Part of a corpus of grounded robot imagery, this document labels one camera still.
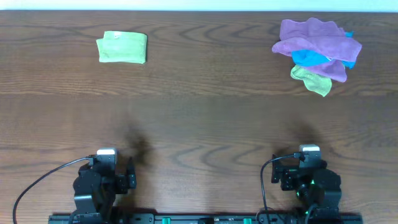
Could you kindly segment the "purple cloth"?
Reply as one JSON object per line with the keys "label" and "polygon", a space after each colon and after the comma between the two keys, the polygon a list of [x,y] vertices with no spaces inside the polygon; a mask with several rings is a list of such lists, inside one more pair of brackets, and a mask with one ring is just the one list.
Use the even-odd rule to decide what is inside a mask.
{"label": "purple cloth", "polygon": [[362,49],[362,45],[347,37],[344,29],[335,22],[322,22],[314,17],[305,22],[283,20],[279,38],[272,51],[286,56],[291,56],[294,51],[312,50],[331,59],[354,62]]}
{"label": "purple cloth", "polygon": [[316,66],[306,67],[308,71],[344,83],[347,80],[345,66],[339,60],[332,60]]}

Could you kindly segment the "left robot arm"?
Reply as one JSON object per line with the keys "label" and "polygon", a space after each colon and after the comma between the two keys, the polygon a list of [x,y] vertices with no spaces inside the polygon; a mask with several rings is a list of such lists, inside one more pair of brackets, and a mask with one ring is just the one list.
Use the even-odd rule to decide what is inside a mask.
{"label": "left robot arm", "polygon": [[76,210],[69,223],[128,223],[129,217],[114,206],[117,195],[137,186],[134,162],[129,158],[125,171],[115,171],[116,156],[94,155],[81,166],[73,183]]}

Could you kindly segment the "folded green cloth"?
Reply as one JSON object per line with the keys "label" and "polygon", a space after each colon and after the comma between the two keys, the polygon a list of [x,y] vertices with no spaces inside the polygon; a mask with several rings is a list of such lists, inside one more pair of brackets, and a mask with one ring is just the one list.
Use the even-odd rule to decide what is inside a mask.
{"label": "folded green cloth", "polygon": [[96,40],[99,61],[102,63],[146,62],[147,36],[137,32],[105,31],[102,39]]}

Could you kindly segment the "crumpled green cloth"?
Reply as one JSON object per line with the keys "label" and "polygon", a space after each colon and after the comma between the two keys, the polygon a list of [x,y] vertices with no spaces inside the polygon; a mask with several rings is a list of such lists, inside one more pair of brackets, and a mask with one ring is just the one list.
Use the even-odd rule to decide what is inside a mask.
{"label": "crumpled green cloth", "polygon": [[291,69],[290,76],[294,80],[303,81],[307,90],[315,92],[322,97],[327,96],[332,88],[332,81],[330,78],[313,73],[299,65]]}

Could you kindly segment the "blue cloth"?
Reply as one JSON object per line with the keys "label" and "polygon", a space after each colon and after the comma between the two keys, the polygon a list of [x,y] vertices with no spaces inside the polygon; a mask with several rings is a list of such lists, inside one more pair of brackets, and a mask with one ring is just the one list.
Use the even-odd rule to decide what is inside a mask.
{"label": "blue cloth", "polygon": [[[345,36],[352,38],[354,31],[346,32]],[[327,62],[331,62],[332,58],[328,58],[322,54],[316,53],[312,50],[298,50],[292,52],[292,59],[295,64],[303,67],[311,67],[316,65],[321,65]],[[353,69],[356,62],[341,61],[345,67]]]}

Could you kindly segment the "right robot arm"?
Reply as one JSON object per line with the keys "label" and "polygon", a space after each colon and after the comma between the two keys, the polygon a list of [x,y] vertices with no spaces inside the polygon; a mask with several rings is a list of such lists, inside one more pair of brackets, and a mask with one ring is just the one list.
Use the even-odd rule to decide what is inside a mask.
{"label": "right robot arm", "polygon": [[294,191],[305,212],[300,223],[341,223],[338,205],[341,177],[327,169],[319,152],[295,152],[284,157],[272,156],[273,184],[283,191]]}

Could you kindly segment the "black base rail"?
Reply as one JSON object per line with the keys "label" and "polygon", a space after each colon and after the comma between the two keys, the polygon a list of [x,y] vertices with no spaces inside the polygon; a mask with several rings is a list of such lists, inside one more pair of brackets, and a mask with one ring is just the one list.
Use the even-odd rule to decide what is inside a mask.
{"label": "black base rail", "polygon": [[[51,215],[48,224],[67,224],[69,215]],[[121,218],[119,221],[100,222],[91,221],[83,218],[74,217],[72,223],[128,223],[128,224],[265,224],[265,223],[305,223],[305,215],[275,214],[269,215],[267,221],[266,214],[260,215],[154,215],[151,213],[135,213],[127,218]],[[308,223],[344,223],[344,224],[362,224],[363,219],[359,215],[341,215],[339,220],[321,220],[310,218]]]}

